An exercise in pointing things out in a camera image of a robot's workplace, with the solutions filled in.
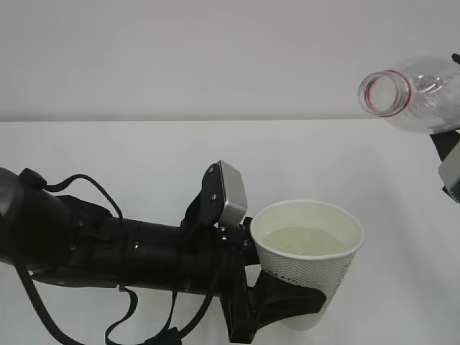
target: clear plastic bottle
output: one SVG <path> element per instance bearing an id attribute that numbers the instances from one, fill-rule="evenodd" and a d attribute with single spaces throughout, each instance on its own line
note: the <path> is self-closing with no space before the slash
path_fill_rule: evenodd
<path id="1" fill-rule="evenodd" d="M 411 132 L 460 128 L 460 65 L 442 57 L 417 57 L 366 77 L 358 91 L 368 113 Z"/>

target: bottle mouth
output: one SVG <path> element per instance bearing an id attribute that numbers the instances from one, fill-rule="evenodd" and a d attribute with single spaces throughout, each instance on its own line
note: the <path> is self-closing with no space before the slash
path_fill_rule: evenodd
<path id="1" fill-rule="evenodd" d="M 396 70 L 366 77 L 358 90 L 359 105 L 368 113 L 391 117 L 406 109 L 412 98 L 409 80 Z"/>

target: yellowish liquid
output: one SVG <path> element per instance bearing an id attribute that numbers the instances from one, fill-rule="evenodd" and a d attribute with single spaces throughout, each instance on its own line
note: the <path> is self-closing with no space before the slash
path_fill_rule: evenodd
<path id="1" fill-rule="evenodd" d="M 336 237 L 311 227 L 275 230 L 265 236 L 261 243 L 280 252 L 296 255 L 329 255 L 345 251 L 345 246 Z"/>

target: white paper cup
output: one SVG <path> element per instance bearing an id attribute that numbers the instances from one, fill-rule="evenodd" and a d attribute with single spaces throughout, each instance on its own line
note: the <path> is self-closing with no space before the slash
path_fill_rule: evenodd
<path id="1" fill-rule="evenodd" d="M 343 244 L 343 250 L 327 255 L 296 255 L 261 243 L 265 236 L 275 230 L 303 226 L 328 232 Z M 251 235 L 264 271 L 291 284 L 318 289 L 326 295 L 326 302 L 319 313 L 283 321 L 287 326 L 301 331 L 312 328 L 320 321 L 364 241 L 362 225 L 350 213 L 312 200 L 283 201 L 268 206 L 252 220 Z"/>

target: black robotic arm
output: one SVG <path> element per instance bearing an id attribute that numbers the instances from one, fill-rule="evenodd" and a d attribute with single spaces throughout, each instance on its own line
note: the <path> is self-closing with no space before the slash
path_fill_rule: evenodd
<path id="1" fill-rule="evenodd" d="M 77 178 L 92 182 L 111 202 L 118 217 L 105 208 L 71 195 L 54 196 Z M 219 296 L 231 342 L 250 344 L 257 329 L 272 322 L 317 313 L 321 291 L 300 287 L 261 272 L 247 286 L 245 266 L 259 263 L 251 238 L 250 218 L 241 175 L 223 161 L 212 164 L 201 191 L 180 226 L 124 219 L 115 202 L 94 180 L 75 175 L 58 185 L 26 169 L 19 176 L 0 168 L 0 260 L 14 265 L 47 330 L 64 345 L 68 338 L 47 314 L 32 278 L 60 287 L 116 288 L 129 293 L 131 308 L 106 332 L 133 314 L 137 297 L 126 287 L 153 288 L 175 294 L 204 294 L 193 320 L 170 328 L 143 344 L 181 344 L 199 323 L 214 295 Z"/>

